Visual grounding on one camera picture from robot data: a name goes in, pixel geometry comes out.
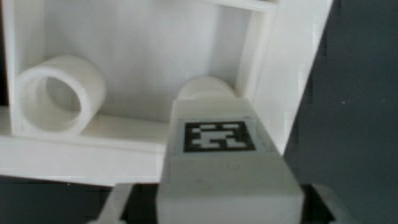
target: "white plastic part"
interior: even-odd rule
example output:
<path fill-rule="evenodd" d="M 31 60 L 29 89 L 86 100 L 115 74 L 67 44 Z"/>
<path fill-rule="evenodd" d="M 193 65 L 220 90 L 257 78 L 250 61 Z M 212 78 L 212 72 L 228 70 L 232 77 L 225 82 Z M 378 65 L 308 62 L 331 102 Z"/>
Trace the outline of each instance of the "white plastic part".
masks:
<path fill-rule="evenodd" d="M 236 150 L 228 145 L 211 146 L 214 151 L 205 151 L 195 146 L 198 149 L 188 151 L 193 129 L 186 124 L 218 125 L 207 134 L 212 140 L 225 141 L 225 136 L 216 135 L 220 122 L 244 123 L 253 149 Z M 156 198 L 159 224 L 298 224 L 303 194 L 250 102 L 236 98 L 177 100 L 170 126 Z"/>
<path fill-rule="evenodd" d="M 225 82 L 214 77 L 193 79 L 182 86 L 177 99 L 196 100 L 202 98 L 234 97 L 234 91 Z"/>
<path fill-rule="evenodd" d="M 51 79 L 69 86 L 76 94 L 76 111 L 53 102 L 47 85 Z M 100 108 L 106 92 L 102 77 L 90 63 L 72 56 L 53 58 L 22 72 L 15 88 L 21 123 L 13 134 L 77 135 Z"/>
<path fill-rule="evenodd" d="M 116 183 L 156 183 L 164 143 L 152 144 L 150 151 L 143 151 L 138 144 L 120 141 L 122 148 L 102 144 L 106 138 L 99 140 L 100 147 L 12 137 L 8 109 L 0 107 L 0 174 L 109 187 Z"/>
<path fill-rule="evenodd" d="M 282 153 L 330 3 L 3 0 L 12 133 L 21 132 L 17 76 L 49 58 L 69 54 L 97 67 L 106 98 L 81 134 L 56 135 L 49 140 L 100 146 L 97 150 L 113 152 L 161 148 L 179 88 L 193 77 L 211 75 L 248 99 Z M 12 155 L 8 160 L 17 162 L 12 158 L 24 155 Z M 45 156 L 58 160 L 56 152 Z M 47 173 L 26 169 L 21 165 L 13 173 Z"/>

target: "white compartment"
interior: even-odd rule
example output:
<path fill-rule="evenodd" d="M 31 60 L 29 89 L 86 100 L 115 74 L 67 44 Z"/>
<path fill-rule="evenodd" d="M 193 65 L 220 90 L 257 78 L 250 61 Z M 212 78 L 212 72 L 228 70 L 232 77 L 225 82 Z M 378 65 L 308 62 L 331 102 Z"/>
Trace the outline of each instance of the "white compartment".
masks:
<path fill-rule="evenodd" d="M 12 133 L 76 144 L 163 147 L 184 83 L 218 77 L 252 102 L 282 153 L 330 0 L 5 0 Z M 106 97 L 76 136 L 37 135 L 17 117 L 17 76 L 56 56 L 95 66 Z M 49 97 L 76 109 L 67 86 Z"/>
<path fill-rule="evenodd" d="M 147 149 L 152 143 L 164 144 L 170 106 L 184 83 L 212 76 L 243 95 L 250 89 L 271 12 L 273 3 L 250 0 L 5 1 L 13 135 L 125 148 L 131 141 L 141 143 L 140 149 L 147 143 Z M 76 131 L 81 127 L 58 131 L 63 126 L 69 129 L 77 126 L 72 122 L 88 102 L 67 86 L 67 78 L 47 81 L 42 78 L 40 88 L 28 86 L 33 79 L 19 78 L 37 64 L 63 55 L 86 60 L 106 86 L 99 116 L 81 133 Z M 37 105 L 24 100 L 40 96 L 31 89 L 45 92 L 40 94 L 45 105 L 38 99 Z M 49 113 L 49 104 L 65 109 L 65 116 Z M 81 112 L 74 118 L 69 115 L 77 113 L 76 107 Z"/>

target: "dark background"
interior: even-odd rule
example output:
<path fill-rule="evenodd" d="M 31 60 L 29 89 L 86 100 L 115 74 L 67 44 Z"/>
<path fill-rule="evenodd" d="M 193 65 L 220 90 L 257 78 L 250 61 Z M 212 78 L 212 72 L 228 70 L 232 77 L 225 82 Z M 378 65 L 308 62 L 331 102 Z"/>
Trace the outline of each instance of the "dark background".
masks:
<path fill-rule="evenodd" d="M 6 100 L 6 79 L 5 79 L 5 60 L 3 60 L 3 17 L 0 16 L 0 105 L 8 104 Z"/>
<path fill-rule="evenodd" d="M 5 92 L 1 73 L 1 104 Z M 283 157 L 298 181 L 333 188 L 358 221 L 398 223 L 395 0 L 333 1 Z M 100 191 L 0 178 L 0 223 L 84 223 Z"/>

